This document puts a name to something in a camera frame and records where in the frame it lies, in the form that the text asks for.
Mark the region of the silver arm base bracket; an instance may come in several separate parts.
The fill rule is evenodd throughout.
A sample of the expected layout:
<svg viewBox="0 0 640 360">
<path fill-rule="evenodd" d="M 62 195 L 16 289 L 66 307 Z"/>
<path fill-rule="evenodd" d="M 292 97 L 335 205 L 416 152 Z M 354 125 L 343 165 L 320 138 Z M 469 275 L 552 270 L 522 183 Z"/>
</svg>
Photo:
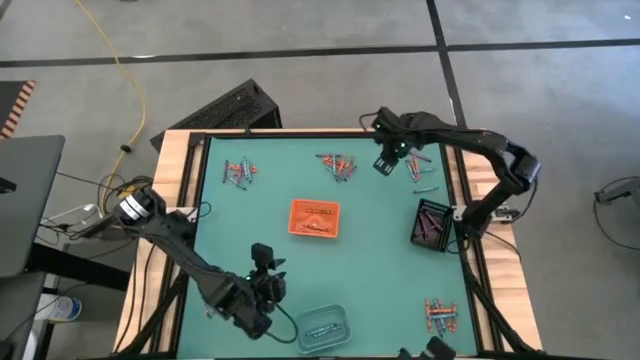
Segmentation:
<svg viewBox="0 0 640 360">
<path fill-rule="evenodd" d="M 492 222 L 501 224 L 513 223 L 521 215 L 517 208 L 510 208 L 508 205 L 501 205 L 492 212 Z"/>
</svg>

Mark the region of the white blue labelled container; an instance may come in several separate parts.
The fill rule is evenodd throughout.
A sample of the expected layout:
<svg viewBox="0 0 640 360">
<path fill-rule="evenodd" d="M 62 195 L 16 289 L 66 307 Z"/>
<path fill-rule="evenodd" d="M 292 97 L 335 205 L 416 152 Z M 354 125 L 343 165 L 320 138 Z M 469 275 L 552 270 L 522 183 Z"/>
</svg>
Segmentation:
<svg viewBox="0 0 640 360">
<path fill-rule="evenodd" d="M 72 322 L 80 316 L 82 309 L 82 302 L 78 298 L 42 294 L 34 319 L 50 322 Z"/>
</svg>

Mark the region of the black orange striped mat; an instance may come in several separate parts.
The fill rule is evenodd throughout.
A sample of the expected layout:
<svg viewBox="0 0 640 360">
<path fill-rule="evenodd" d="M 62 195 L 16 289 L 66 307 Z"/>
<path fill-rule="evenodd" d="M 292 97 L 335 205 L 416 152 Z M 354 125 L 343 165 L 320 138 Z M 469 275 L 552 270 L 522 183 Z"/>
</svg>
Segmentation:
<svg viewBox="0 0 640 360">
<path fill-rule="evenodd" d="M 14 135 L 35 87 L 33 80 L 0 81 L 0 139 Z"/>
</svg>

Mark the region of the black perforated box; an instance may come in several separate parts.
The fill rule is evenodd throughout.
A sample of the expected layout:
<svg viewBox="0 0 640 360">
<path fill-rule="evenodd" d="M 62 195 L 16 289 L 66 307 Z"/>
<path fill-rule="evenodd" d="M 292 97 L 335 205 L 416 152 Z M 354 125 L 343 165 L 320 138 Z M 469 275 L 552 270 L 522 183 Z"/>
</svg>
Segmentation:
<svg viewBox="0 0 640 360">
<path fill-rule="evenodd" d="M 187 129 L 282 128 L 278 104 L 249 79 L 169 127 Z"/>
</svg>

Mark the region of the wooden table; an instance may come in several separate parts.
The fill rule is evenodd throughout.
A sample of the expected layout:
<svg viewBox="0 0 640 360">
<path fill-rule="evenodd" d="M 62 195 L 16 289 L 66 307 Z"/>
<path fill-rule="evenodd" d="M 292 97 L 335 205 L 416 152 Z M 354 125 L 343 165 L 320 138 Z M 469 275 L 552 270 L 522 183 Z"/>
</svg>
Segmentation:
<svg viewBox="0 0 640 360">
<path fill-rule="evenodd" d="M 217 130 L 215 136 L 355 138 L 362 135 L 356 128 Z M 169 130 L 154 174 L 154 189 L 171 207 L 188 208 L 198 196 L 197 182 L 204 176 L 204 140 L 206 129 Z M 488 161 L 478 155 L 446 146 L 441 151 L 451 201 L 467 203 L 486 194 L 497 179 L 489 172 Z M 471 246 L 466 256 L 473 273 L 493 298 L 504 317 L 530 346 L 543 347 L 536 324 L 521 260 L 516 257 L 516 239 L 509 224 L 494 223 L 482 241 Z M 142 240 L 136 250 L 136 268 L 130 275 L 122 315 L 118 327 L 116 350 L 123 350 L 151 317 L 157 305 L 173 284 L 178 269 L 166 255 Z"/>
</svg>

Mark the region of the black rounded object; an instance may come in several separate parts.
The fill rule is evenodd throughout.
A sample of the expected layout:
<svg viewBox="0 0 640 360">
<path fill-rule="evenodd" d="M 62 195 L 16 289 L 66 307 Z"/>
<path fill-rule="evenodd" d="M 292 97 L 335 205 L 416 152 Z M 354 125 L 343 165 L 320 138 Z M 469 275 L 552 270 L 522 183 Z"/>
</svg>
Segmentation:
<svg viewBox="0 0 640 360">
<path fill-rule="evenodd" d="M 418 354 L 412 354 L 407 349 L 401 348 L 396 360 L 456 360 L 457 353 L 441 338 L 433 336 L 426 347 Z"/>
</svg>

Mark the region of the light blue plastic bin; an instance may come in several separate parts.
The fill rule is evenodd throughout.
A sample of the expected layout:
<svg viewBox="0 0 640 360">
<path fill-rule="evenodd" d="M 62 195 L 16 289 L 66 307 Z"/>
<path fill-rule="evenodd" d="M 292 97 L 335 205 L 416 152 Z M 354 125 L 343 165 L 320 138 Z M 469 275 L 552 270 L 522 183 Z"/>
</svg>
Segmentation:
<svg viewBox="0 0 640 360">
<path fill-rule="evenodd" d="M 296 348 L 301 354 L 311 354 L 333 348 L 350 341 L 352 336 L 351 322 L 346 309 L 339 304 L 330 304 L 301 313 L 295 318 L 298 326 Z M 307 337 L 312 329 L 337 323 L 341 325 L 338 332 L 320 338 Z"/>
</svg>

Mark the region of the orange plastic basket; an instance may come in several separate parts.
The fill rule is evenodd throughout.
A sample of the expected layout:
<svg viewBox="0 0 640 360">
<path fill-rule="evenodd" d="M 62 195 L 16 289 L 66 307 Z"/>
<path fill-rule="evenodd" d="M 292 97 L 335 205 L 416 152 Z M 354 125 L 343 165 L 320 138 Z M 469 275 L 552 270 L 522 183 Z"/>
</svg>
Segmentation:
<svg viewBox="0 0 640 360">
<path fill-rule="evenodd" d="M 335 213 L 333 215 L 311 214 L 305 213 L 305 209 L 329 209 Z M 340 204 L 337 202 L 293 199 L 289 214 L 288 232 L 293 235 L 334 239 L 339 233 L 340 210 Z M 305 231 L 302 225 L 329 228 L 332 231 L 330 233 Z"/>
</svg>

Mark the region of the grey desk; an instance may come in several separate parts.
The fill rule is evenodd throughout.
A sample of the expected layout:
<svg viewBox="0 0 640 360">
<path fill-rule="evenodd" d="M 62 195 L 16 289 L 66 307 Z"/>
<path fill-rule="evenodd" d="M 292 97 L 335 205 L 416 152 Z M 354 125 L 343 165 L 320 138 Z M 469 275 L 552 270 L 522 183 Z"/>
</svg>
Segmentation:
<svg viewBox="0 0 640 360">
<path fill-rule="evenodd" d="M 0 278 L 27 268 L 64 144 L 62 135 L 0 140 L 0 180 L 15 185 L 0 192 Z"/>
<path fill-rule="evenodd" d="M 22 360 L 46 275 L 0 278 L 0 360 Z"/>
</svg>

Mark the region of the white power strip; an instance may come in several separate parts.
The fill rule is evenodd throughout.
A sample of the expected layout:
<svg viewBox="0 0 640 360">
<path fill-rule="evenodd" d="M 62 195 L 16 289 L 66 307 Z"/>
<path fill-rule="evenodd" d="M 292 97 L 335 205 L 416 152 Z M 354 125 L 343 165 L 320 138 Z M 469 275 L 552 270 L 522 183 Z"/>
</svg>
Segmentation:
<svg viewBox="0 0 640 360">
<path fill-rule="evenodd" d="M 52 216 L 43 216 L 40 224 L 56 224 L 57 220 L 65 219 L 68 217 L 75 217 L 76 220 L 80 224 L 86 224 L 88 220 L 93 217 L 97 217 L 98 219 L 102 219 L 104 217 L 103 212 L 100 210 L 99 206 L 95 203 L 87 203 L 84 205 L 80 205 L 64 212 L 58 213 Z"/>
</svg>

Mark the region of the grey floor device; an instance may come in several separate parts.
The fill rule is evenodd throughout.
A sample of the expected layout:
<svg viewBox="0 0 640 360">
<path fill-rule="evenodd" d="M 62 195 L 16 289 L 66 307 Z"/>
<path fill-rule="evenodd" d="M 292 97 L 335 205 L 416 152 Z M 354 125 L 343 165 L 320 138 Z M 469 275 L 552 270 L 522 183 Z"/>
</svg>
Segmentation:
<svg viewBox="0 0 640 360">
<path fill-rule="evenodd" d="M 614 200 L 630 197 L 640 207 L 640 176 L 613 180 L 595 192 L 594 197 L 600 204 L 609 204 Z"/>
</svg>

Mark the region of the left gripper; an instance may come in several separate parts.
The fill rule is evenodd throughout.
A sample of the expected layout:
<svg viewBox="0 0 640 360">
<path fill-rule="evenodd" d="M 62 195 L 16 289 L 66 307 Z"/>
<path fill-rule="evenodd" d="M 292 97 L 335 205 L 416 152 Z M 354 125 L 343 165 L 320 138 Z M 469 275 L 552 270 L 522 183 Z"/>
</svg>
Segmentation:
<svg viewBox="0 0 640 360">
<path fill-rule="evenodd" d="M 286 273 L 276 273 L 276 270 L 286 259 L 275 258 L 273 249 L 261 243 L 251 246 L 251 258 L 254 269 L 250 271 L 248 280 L 257 293 L 256 299 L 270 305 L 280 303 L 286 296 Z"/>
</svg>

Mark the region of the black plastic basket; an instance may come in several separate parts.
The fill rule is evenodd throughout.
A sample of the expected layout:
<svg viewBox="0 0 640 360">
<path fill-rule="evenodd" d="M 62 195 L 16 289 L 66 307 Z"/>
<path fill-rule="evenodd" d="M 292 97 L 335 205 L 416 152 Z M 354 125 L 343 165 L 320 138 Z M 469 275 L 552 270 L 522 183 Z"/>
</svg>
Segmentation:
<svg viewBox="0 0 640 360">
<path fill-rule="evenodd" d="M 440 241 L 436 247 L 426 246 L 422 240 L 421 227 L 419 222 L 419 214 L 428 212 L 441 225 L 443 231 L 440 234 Z M 449 236 L 453 228 L 453 209 L 440 203 L 427 199 L 419 201 L 418 209 L 415 216 L 413 229 L 410 235 L 410 241 L 413 245 L 420 246 L 432 251 L 445 252 L 449 243 Z"/>
</svg>

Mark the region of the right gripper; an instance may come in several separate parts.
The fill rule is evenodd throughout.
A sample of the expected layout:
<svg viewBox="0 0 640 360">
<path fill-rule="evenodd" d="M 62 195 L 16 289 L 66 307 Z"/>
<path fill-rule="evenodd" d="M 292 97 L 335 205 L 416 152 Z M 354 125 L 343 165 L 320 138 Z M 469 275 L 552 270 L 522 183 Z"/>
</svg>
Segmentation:
<svg viewBox="0 0 640 360">
<path fill-rule="evenodd" d="M 404 158 L 416 146 L 416 137 L 408 134 L 382 134 L 379 136 L 382 150 L 373 167 L 389 176 L 400 158 Z"/>
</svg>

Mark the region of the black left support strut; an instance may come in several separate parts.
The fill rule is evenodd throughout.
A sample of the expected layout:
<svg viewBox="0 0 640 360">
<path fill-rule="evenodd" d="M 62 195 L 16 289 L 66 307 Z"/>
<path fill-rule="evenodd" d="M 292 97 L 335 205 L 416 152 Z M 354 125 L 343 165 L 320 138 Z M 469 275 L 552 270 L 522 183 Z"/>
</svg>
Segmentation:
<svg viewBox="0 0 640 360">
<path fill-rule="evenodd" d="M 127 345 L 123 350 L 114 353 L 115 357 L 126 357 L 129 355 L 138 355 L 141 353 L 145 344 L 155 332 L 155 329 L 163 323 L 165 314 L 168 311 L 170 305 L 173 303 L 174 299 L 186 287 L 188 279 L 188 274 L 185 271 L 181 270 L 167 293 L 157 305 L 149 320 L 145 323 L 145 325 L 137 333 L 137 335 L 133 338 L 129 345 Z"/>
</svg>

